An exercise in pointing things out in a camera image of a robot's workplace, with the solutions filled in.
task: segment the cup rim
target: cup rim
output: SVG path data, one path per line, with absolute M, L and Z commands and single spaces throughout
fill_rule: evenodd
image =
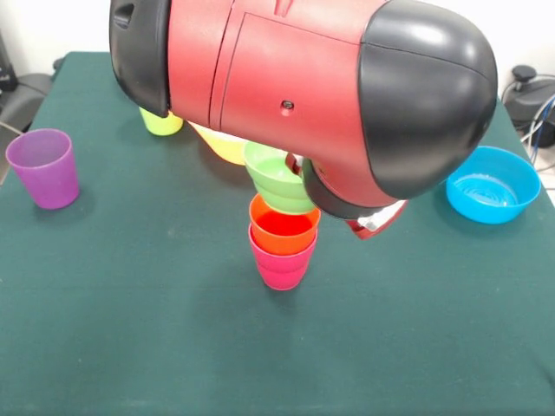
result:
M 59 137 L 66 140 L 67 148 L 60 157 L 56 158 L 55 160 L 52 160 L 49 163 L 45 163 L 44 165 L 39 165 L 39 166 L 24 166 L 13 161 L 13 159 L 10 157 L 10 151 L 13 147 L 17 146 L 17 144 L 20 143 L 22 140 L 28 139 L 29 136 L 40 134 L 40 133 L 46 133 L 46 132 L 56 133 L 59 135 Z M 13 139 L 6 147 L 5 156 L 6 156 L 6 160 L 12 167 L 15 167 L 16 169 L 20 169 L 20 170 L 35 171 L 38 169 L 44 169 L 45 167 L 49 167 L 58 163 L 60 160 L 67 157 L 72 151 L 73 151 L 73 142 L 71 141 L 69 134 L 67 134 L 63 130 L 60 130 L 57 128 L 37 128 L 36 130 L 31 130 L 30 132 L 20 134 L 15 139 Z
M 488 204 L 487 202 L 478 200 L 476 198 L 469 197 L 464 192 L 462 192 L 459 189 L 459 187 L 455 186 L 456 181 L 460 178 L 459 175 L 455 176 L 455 174 L 458 172 L 459 169 L 457 169 L 455 172 L 453 172 L 447 178 L 447 186 L 452 190 L 452 192 L 457 192 L 457 194 L 463 195 L 466 199 L 470 199 L 473 202 L 475 202 L 476 204 L 479 204 L 479 205 L 482 205 L 482 206 L 490 206 L 492 208 L 495 208 L 496 210 L 505 210 L 505 211 L 527 207 L 529 204 L 531 204 L 539 196 L 539 194 L 541 193 L 541 189 L 542 189 L 541 178 L 539 177 L 538 173 L 536 172 L 536 169 L 534 168 L 534 166 L 532 166 L 532 164 L 530 164 L 526 159 L 522 158 L 521 156 L 519 156 L 516 153 L 513 153 L 511 151 L 508 151 L 506 149 L 503 149 L 501 147 L 496 147 L 496 146 L 478 146 L 478 147 L 476 147 L 476 149 L 474 150 L 474 152 L 472 154 L 475 154 L 476 152 L 483 152 L 483 151 L 491 152 L 491 153 L 503 153 L 506 156 L 509 156 L 510 158 L 512 158 L 514 160 L 515 165 L 517 166 L 518 169 L 526 170 L 529 173 L 532 173 L 532 176 L 535 178 L 534 185 L 536 186 L 536 189 L 535 189 L 532 197 L 527 199 L 526 201 L 520 202 L 516 205 L 507 205 L 507 206 L 492 205 L 492 204 Z
M 280 214 L 280 215 L 287 215 L 287 214 L 283 214 L 282 212 L 276 211 L 274 209 L 272 209 L 268 204 L 266 204 L 266 202 L 264 201 L 264 198 L 262 198 L 262 195 L 260 195 L 259 193 L 257 193 L 254 198 L 251 200 L 251 203 L 249 204 L 249 219 L 251 220 L 251 225 L 254 223 L 256 224 L 257 222 L 254 220 L 254 218 L 252 217 L 252 206 L 254 205 L 254 202 L 256 199 L 261 199 L 262 202 L 268 207 L 270 208 L 270 210 Z M 317 211 L 318 217 L 317 217 L 317 221 L 314 223 L 314 225 L 312 225 L 307 231 L 301 232 L 300 234 L 296 234 L 295 236 L 280 236 L 279 234 L 274 234 L 273 232 L 269 232 L 267 230 L 265 230 L 262 227 L 259 227 L 261 230 L 263 230 L 266 234 L 277 238 L 277 239 L 291 239 L 292 237 L 301 237 L 301 236 L 305 236 L 306 234 L 309 234 L 314 228 L 316 228 L 316 230 L 318 230 L 318 225 L 320 224 L 320 220 L 322 219 L 322 210 L 320 210 L 317 206 L 314 207 L 313 210 L 311 210 L 308 214 L 299 214 L 298 216 L 306 216 L 311 214 L 312 212 Z
M 262 251 L 266 256 L 268 257 L 273 257 L 273 258 L 294 258 L 294 257 L 299 257 L 302 256 L 303 254 L 306 254 L 307 252 L 311 251 L 314 249 L 314 247 L 316 246 L 317 240 L 318 240 L 318 229 L 316 230 L 316 235 L 314 236 L 314 239 L 312 240 L 312 242 L 306 247 L 306 249 L 299 251 L 298 253 L 295 254 L 289 254 L 289 255 L 284 255 L 284 256 L 280 256 L 278 254 L 271 254 L 268 251 L 264 250 L 262 247 L 260 247 L 256 241 L 254 241 L 254 236 L 252 235 L 252 224 L 249 224 L 249 240 L 251 241 L 251 245 L 256 247 L 257 250 Z
M 263 145 L 262 143 L 257 143 L 256 141 L 250 141 L 250 142 L 246 143 L 245 147 L 243 148 L 243 159 L 245 160 L 245 166 L 247 167 L 247 169 L 252 169 L 254 172 L 258 173 L 259 175 L 263 176 L 264 178 L 268 178 L 268 179 L 272 179 L 272 180 L 278 180 L 279 182 L 285 182 L 286 184 L 289 184 L 289 185 L 298 185 L 299 182 L 300 182 L 300 184 L 303 183 L 303 180 L 301 179 L 301 177 L 298 176 L 298 175 L 295 175 L 293 172 L 291 174 L 295 176 L 294 179 L 291 178 L 291 179 L 282 180 L 282 179 L 277 179 L 276 177 L 271 176 L 268 173 L 263 172 L 260 169 L 258 169 L 258 167 L 256 165 L 252 164 L 250 162 L 249 158 L 247 157 L 249 147 L 252 147 L 252 146 L 267 147 L 268 149 L 270 149 L 272 151 L 275 151 L 277 153 L 284 153 L 285 157 L 287 156 L 287 152 L 285 150 L 277 149 L 276 147 Z

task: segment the green cup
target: green cup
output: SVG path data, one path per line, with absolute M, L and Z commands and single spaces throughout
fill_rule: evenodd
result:
M 183 127 L 183 120 L 170 113 L 166 118 L 149 113 L 140 108 L 140 114 L 145 121 L 147 130 L 155 136 L 171 136 Z
M 254 186 L 272 210 L 288 215 L 303 215 L 314 210 L 303 180 L 285 164 L 287 152 L 248 142 L 245 165 Z

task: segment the orange cup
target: orange cup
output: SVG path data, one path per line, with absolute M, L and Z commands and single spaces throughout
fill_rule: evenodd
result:
M 276 256 L 292 256 L 309 247 L 322 216 L 317 208 L 304 215 L 273 211 L 259 194 L 251 201 L 249 213 L 254 241 Z

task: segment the white wall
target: white wall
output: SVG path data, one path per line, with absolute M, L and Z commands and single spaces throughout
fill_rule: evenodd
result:
M 0 0 L 0 32 L 18 75 L 52 73 L 71 50 L 108 50 L 110 0 Z
M 426 0 L 473 21 L 493 45 L 502 89 L 514 65 L 555 74 L 553 0 Z M 52 72 L 70 50 L 108 50 L 109 0 L 0 0 L 0 30 L 18 74 Z

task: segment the pink cup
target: pink cup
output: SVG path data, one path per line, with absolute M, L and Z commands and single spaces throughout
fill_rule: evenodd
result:
M 34 130 L 13 140 L 6 159 L 35 203 L 57 210 L 79 196 L 79 183 L 70 137 L 52 128 Z
M 274 290 L 291 290 L 301 283 L 309 268 L 318 235 L 305 250 L 292 256 L 276 256 L 258 247 L 252 237 L 252 225 L 249 225 L 249 239 L 258 272 L 264 283 Z

